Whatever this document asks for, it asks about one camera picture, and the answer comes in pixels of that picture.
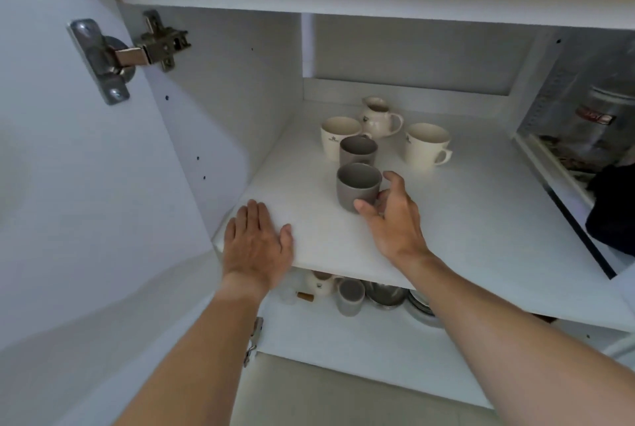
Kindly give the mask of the person's right hand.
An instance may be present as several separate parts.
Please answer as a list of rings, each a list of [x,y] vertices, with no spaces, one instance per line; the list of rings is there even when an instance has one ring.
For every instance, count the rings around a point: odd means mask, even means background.
[[[421,230],[418,206],[409,197],[404,178],[392,171],[383,176],[390,186],[377,196],[382,221],[367,225],[381,255],[406,275],[431,252]]]

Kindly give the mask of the steel bowl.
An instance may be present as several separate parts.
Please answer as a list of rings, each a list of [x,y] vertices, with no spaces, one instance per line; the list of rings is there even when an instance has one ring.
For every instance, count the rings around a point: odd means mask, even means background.
[[[379,309],[392,310],[400,307],[409,295],[409,289],[362,281],[366,298]]]

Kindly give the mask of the white kitchen cabinet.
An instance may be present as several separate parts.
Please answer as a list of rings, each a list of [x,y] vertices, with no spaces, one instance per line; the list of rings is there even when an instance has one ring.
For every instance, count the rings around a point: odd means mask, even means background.
[[[502,16],[497,23],[486,12],[441,12],[441,5],[430,11],[431,0],[118,1],[133,38],[146,30],[146,10],[189,31],[193,47],[173,71],[139,69],[219,264],[228,213],[302,104],[355,106],[352,118],[360,122],[361,100],[375,96],[404,117],[393,135],[404,133],[403,161],[406,129],[414,124],[405,112],[494,120],[622,296],[633,260],[576,230],[589,198],[525,126],[562,49],[571,48],[572,21],[562,27],[563,21],[520,24]],[[534,315],[635,368],[635,332]],[[365,296],[359,314],[347,318],[335,290],[294,305],[273,292],[257,316],[264,326],[253,363],[278,356],[490,407],[446,331],[414,321],[402,305],[383,310]]]

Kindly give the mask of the clear glass bottle with cork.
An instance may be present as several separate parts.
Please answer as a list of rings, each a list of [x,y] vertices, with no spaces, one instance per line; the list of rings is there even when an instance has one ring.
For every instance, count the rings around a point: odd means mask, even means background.
[[[305,292],[303,286],[305,286],[303,270],[292,267],[274,288],[274,296],[280,303],[288,306],[298,301],[314,302],[314,294]]]

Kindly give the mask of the small cream ceramic cup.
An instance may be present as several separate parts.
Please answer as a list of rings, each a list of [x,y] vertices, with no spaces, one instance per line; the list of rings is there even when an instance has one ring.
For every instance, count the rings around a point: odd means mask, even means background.
[[[315,297],[330,296],[336,288],[337,280],[342,278],[338,275],[315,270],[306,270],[304,277],[309,293]]]

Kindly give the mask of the metal cabinet door hinge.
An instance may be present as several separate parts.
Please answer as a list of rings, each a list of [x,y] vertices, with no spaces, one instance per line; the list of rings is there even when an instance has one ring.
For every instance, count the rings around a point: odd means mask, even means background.
[[[264,318],[261,316],[257,316],[253,324],[253,330],[249,338],[248,348],[246,350],[246,353],[244,355],[244,359],[242,362],[242,366],[244,368],[248,366],[252,353],[254,353],[254,351],[256,351],[258,348],[258,343],[260,341],[263,326],[264,326]]]
[[[137,68],[160,65],[163,72],[169,72],[176,66],[175,55],[192,46],[188,31],[165,26],[157,10],[146,10],[143,17],[147,30],[132,46],[103,34],[93,19],[68,24],[68,32],[109,106],[130,99],[128,83]]]

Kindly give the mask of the person's left forearm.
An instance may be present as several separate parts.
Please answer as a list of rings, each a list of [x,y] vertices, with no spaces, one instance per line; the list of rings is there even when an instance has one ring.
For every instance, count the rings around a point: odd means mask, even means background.
[[[229,426],[261,302],[261,275],[231,272],[112,426]]]

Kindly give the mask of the glass storage jar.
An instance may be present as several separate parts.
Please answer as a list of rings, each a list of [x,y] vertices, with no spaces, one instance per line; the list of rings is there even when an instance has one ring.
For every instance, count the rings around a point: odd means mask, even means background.
[[[592,86],[561,136],[563,150],[597,168],[614,165],[635,144],[635,83]]]

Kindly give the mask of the grey ceramic cup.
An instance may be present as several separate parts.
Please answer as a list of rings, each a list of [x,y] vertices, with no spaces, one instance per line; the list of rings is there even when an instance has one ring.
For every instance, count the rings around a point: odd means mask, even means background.
[[[362,309],[365,295],[366,290],[361,280],[341,278],[335,288],[335,303],[339,313],[347,318],[357,316]]]
[[[337,199],[347,212],[358,214],[355,200],[361,199],[374,206],[384,177],[374,166],[349,163],[338,168],[336,178]]]
[[[340,142],[339,166],[362,163],[374,166],[378,143],[366,135],[348,136]]]

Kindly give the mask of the white cabinet shelf board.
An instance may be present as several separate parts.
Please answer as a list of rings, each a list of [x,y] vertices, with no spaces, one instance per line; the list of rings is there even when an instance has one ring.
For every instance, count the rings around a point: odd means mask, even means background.
[[[339,205],[338,164],[322,149],[322,122],[358,109],[305,101],[228,216],[249,199],[263,202],[277,226],[291,224],[296,267],[408,287],[378,253],[364,219]],[[434,254],[528,312],[635,332],[635,313],[494,120],[404,116],[451,135],[453,158],[431,171],[403,161],[404,133],[380,140],[375,162],[404,178]]]

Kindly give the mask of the dark cloth object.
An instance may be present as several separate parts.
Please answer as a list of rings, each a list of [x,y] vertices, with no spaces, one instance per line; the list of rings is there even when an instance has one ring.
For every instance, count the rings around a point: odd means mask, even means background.
[[[588,184],[595,196],[585,228],[595,240],[635,256],[635,163],[610,165]]]

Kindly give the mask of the cream ceramic milk jug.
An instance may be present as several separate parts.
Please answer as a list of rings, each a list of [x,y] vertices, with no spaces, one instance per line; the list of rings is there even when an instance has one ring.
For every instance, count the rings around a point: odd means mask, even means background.
[[[404,118],[401,114],[392,112],[386,100],[369,96],[364,97],[361,101],[360,122],[363,134],[373,140],[379,140],[393,136],[402,130]]]

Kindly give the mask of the person's left hand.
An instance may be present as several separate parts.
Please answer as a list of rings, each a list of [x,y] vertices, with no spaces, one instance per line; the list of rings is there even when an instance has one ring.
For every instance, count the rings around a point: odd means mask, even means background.
[[[281,254],[280,230],[264,203],[250,199],[238,209],[224,234],[223,290],[262,299],[279,284],[295,257]]]

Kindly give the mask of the person's right forearm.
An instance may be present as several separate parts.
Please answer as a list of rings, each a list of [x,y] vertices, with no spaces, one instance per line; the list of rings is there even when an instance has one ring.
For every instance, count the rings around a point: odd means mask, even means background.
[[[510,426],[635,426],[635,372],[456,274],[431,253],[394,265],[429,300]]]

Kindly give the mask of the white cabinet door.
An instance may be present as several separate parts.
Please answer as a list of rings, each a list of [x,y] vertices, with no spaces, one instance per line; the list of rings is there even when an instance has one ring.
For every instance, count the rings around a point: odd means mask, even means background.
[[[219,279],[115,0],[0,0],[0,426],[109,425]]]

